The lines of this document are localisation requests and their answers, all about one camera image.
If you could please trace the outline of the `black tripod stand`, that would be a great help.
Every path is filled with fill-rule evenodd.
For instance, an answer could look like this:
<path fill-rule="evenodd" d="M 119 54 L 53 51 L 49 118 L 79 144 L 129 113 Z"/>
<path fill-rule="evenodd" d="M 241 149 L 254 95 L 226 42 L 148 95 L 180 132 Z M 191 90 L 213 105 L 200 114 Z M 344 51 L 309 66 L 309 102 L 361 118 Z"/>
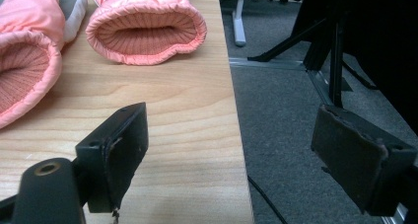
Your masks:
<path fill-rule="evenodd" d="M 303 60 L 306 70 L 318 73 L 330 56 L 327 89 L 320 89 L 322 99 L 329 105 L 342 108 L 342 68 L 344 29 L 356 0 L 303 0 L 289 37 L 249 61 L 268 62 L 301 41 L 311 43 Z"/>

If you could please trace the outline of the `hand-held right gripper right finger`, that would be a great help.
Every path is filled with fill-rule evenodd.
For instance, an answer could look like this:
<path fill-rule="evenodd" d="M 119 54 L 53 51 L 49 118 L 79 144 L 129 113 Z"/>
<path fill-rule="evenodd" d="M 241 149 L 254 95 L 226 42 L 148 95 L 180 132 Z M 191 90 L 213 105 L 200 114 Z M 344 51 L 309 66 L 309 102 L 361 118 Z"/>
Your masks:
<path fill-rule="evenodd" d="M 361 212 L 418 217 L 418 149 L 342 108 L 318 108 L 311 145 Z"/>

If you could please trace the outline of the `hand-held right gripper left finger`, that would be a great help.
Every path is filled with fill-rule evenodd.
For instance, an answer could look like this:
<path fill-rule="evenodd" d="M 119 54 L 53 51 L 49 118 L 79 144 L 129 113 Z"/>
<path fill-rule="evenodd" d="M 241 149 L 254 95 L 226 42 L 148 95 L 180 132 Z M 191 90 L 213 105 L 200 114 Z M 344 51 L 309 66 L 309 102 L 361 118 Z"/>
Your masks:
<path fill-rule="evenodd" d="M 76 168 L 87 175 L 82 199 L 92 213 L 120 208 L 148 146 L 145 103 L 117 110 L 76 145 Z"/>

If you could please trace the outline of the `white metal desk frame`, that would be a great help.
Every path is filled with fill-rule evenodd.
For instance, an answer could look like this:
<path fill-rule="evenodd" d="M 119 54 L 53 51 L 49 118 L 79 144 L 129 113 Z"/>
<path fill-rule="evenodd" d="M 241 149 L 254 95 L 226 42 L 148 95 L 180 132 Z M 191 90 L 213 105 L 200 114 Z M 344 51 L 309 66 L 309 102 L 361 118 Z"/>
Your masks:
<path fill-rule="evenodd" d="M 236 9 L 232 13 L 235 45 L 239 47 L 245 46 L 246 44 L 243 23 L 243 8 L 244 0 L 238 0 Z"/>

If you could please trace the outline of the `pink padded ski glove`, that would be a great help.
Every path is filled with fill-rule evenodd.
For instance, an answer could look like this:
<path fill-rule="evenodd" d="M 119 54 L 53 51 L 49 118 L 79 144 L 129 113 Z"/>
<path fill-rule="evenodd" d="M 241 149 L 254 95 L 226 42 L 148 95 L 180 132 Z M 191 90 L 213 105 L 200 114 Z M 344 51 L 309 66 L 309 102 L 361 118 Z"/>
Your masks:
<path fill-rule="evenodd" d="M 0 129 L 56 83 L 61 50 L 79 32 L 87 6 L 88 0 L 0 0 Z"/>
<path fill-rule="evenodd" d="M 87 41 L 101 56 L 129 65 L 157 65 L 191 53 L 207 27 L 188 0 L 95 0 Z"/>

